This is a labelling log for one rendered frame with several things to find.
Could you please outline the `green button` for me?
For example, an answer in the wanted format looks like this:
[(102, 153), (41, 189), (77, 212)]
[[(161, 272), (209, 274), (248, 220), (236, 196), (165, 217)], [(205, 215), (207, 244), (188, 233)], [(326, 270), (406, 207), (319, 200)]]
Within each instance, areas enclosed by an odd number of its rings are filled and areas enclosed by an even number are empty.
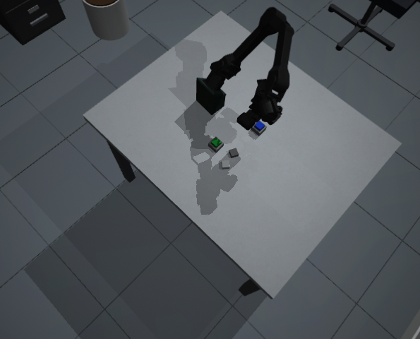
[(214, 150), (215, 152), (217, 152), (218, 150), (220, 150), (223, 146), (224, 143), (218, 138), (218, 137), (214, 137), (209, 143), (208, 146)]

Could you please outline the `blue button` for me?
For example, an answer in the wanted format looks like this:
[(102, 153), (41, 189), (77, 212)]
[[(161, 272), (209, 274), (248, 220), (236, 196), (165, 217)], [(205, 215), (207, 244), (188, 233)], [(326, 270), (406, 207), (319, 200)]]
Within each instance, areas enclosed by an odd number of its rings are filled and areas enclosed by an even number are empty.
[(262, 132), (264, 132), (264, 130), (266, 130), (266, 128), (266, 125), (264, 125), (261, 121), (258, 121), (254, 124), (251, 130), (259, 136)]

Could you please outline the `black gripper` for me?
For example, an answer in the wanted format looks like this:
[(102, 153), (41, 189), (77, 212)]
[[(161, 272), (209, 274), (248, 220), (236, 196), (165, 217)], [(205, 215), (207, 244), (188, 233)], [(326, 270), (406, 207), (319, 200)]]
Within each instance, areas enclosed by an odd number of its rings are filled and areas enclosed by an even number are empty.
[(256, 122), (261, 120), (261, 118), (258, 117), (260, 112), (254, 97), (251, 99), (251, 102), (252, 104), (249, 106), (250, 110), (247, 111), (247, 113), (243, 112), (239, 117), (237, 117), (237, 123), (246, 130), (250, 130)]

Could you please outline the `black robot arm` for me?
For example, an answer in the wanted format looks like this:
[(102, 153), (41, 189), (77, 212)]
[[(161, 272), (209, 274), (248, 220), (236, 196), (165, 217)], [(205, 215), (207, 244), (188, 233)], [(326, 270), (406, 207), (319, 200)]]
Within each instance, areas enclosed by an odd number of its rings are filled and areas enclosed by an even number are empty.
[[(258, 27), (230, 54), (211, 63), (211, 72), (203, 82), (211, 89), (220, 91), (224, 81), (240, 72), (241, 62), (268, 36), (278, 32), (273, 66), (266, 79), (257, 80), (254, 100), (258, 104), (259, 118), (273, 125), (282, 115), (281, 102), (289, 87), (289, 60), (293, 27), (277, 8), (269, 7), (260, 17)], [(278, 94), (272, 93), (272, 90)]]

